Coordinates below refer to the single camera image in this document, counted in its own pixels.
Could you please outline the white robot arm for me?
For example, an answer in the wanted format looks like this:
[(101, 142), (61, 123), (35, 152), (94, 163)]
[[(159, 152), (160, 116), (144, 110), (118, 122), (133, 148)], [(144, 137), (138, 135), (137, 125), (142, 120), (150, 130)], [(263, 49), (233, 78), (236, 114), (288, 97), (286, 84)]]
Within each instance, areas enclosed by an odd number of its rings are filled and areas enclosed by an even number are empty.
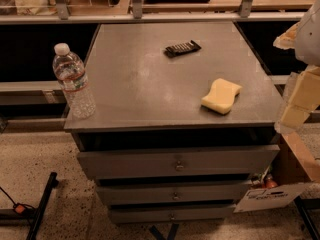
[(293, 49), (296, 59), (307, 65), (302, 73), (290, 74), (274, 125), (278, 133), (289, 134), (299, 129), (320, 105), (320, 1), (278, 36), (273, 45)]

